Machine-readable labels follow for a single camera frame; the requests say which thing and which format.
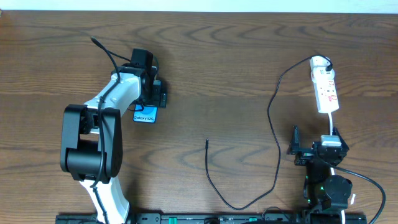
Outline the blue Galaxy smartphone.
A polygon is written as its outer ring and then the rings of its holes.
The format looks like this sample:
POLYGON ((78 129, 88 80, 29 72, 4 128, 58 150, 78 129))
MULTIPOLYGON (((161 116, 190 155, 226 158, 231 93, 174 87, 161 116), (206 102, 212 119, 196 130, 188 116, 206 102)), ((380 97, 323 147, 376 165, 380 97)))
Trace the blue Galaxy smartphone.
POLYGON ((135 105, 133 121, 138 123, 155 123, 158 107, 135 105))

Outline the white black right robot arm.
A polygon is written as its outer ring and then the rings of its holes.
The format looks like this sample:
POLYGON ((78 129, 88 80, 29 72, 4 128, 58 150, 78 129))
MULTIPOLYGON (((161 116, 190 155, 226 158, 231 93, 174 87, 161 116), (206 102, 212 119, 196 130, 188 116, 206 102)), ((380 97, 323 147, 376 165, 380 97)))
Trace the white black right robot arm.
POLYGON ((301 147, 299 129, 294 126, 288 153, 295 156, 296 166, 306 167, 303 197, 308 201, 308 209, 302 212, 304 223, 346 223, 345 210, 353 185, 349 179, 335 174, 334 168, 348 151, 336 128, 311 147, 301 147))

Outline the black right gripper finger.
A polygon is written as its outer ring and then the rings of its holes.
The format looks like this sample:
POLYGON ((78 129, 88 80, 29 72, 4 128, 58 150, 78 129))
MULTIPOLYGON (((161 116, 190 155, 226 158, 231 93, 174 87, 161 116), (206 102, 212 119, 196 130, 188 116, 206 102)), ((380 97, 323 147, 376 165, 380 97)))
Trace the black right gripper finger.
POLYGON ((298 126, 294 126, 292 139, 290 140, 289 148, 287 154, 296 155, 300 149, 300 137, 298 126))
POLYGON ((333 127, 332 134, 333 134, 334 136, 338 136, 338 138, 339 138, 339 140, 340 140, 340 142, 341 142, 342 145, 346 144, 345 141, 344 141, 344 139, 341 137, 341 134, 340 134, 340 132, 339 132, 339 130, 338 130, 337 127, 333 127))

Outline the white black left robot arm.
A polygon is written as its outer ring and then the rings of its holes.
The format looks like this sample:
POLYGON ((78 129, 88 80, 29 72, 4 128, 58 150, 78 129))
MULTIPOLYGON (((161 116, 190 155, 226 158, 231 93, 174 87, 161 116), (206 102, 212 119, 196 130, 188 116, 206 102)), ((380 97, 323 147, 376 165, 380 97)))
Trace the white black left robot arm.
POLYGON ((144 49, 134 49, 125 64, 111 73, 109 83, 91 100, 65 108, 60 167, 89 193, 93 215, 59 215, 56 223, 129 223, 130 203, 119 181, 123 161, 121 118, 154 124, 165 108, 167 94, 157 79, 159 63, 144 49))

